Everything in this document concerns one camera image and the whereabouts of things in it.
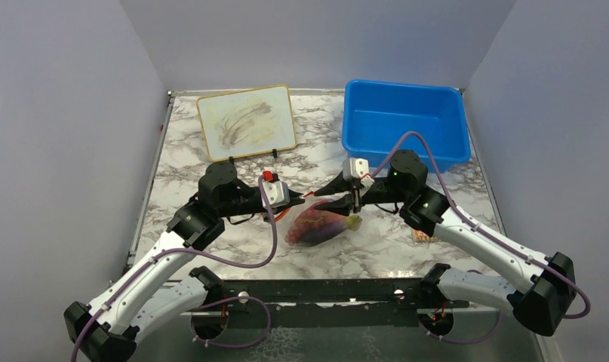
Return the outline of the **clear zip top bag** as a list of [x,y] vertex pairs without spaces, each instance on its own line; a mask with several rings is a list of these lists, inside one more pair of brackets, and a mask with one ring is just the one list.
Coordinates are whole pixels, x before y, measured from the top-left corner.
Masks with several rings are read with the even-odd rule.
[[343,216],[316,207],[330,198],[304,195],[304,203],[281,211],[276,217],[278,240],[288,247],[316,247],[347,231],[357,231],[362,218],[353,214]]

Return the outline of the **red grape bunch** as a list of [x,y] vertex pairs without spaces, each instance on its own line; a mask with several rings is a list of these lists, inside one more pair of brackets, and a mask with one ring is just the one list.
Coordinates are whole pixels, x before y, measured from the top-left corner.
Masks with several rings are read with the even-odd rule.
[[347,228],[346,217],[310,207],[293,221],[285,242],[290,246],[312,247],[335,238]]

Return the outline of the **purple eggplant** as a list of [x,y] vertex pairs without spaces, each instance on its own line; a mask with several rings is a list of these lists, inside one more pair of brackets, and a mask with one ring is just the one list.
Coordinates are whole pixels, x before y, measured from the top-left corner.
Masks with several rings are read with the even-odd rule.
[[307,221],[301,233],[296,237],[296,245],[312,247],[329,241],[346,230],[357,230],[362,218],[358,215],[338,216],[325,215],[319,221]]

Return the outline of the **blue plastic bin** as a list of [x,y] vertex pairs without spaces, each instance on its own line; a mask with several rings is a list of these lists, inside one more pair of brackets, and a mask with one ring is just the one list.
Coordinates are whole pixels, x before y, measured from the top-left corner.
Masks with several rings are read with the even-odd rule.
[[438,170],[448,171],[471,158],[462,94],[455,88],[352,80],[345,86],[341,142],[350,157],[379,166],[407,132],[419,133],[401,145],[425,164],[433,155]]

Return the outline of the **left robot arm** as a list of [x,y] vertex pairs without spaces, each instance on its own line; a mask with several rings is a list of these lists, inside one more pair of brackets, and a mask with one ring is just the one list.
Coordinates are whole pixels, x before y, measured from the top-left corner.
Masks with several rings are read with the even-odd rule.
[[[149,252],[118,281],[90,302],[72,303],[64,312],[74,343],[71,360],[83,353],[91,361],[127,361],[150,334],[191,308],[209,310],[226,303],[222,281],[207,267],[170,289],[164,284],[184,265],[202,256],[236,268],[261,268],[275,256],[275,214],[304,202],[276,173],[266,171],[251,187],[238,178],[234,164],[210,164],[198,191],[178,209]],[[225,230],[226,218],[265,214],[272,228],[272,249],[253,265],[205,252]]]

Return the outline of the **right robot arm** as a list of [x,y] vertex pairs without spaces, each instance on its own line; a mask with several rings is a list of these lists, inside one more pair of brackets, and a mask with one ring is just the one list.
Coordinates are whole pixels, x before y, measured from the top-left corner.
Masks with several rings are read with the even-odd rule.
[[428,174],[411,150],[394,152],[384,177],[372,176],[363,158],[348,158],[314,194],[340,195],[320,208],[344,216],[369,204],[397,204],[397,214],[413,230],[460,248],[496,272],[480,275],[437,263],[418,287],[426,305],[473,302],[511,314],[533,333],[552,336],[577,295],[572,260],[563,253],[547,256],[487,229],[444,192],[429,187]]

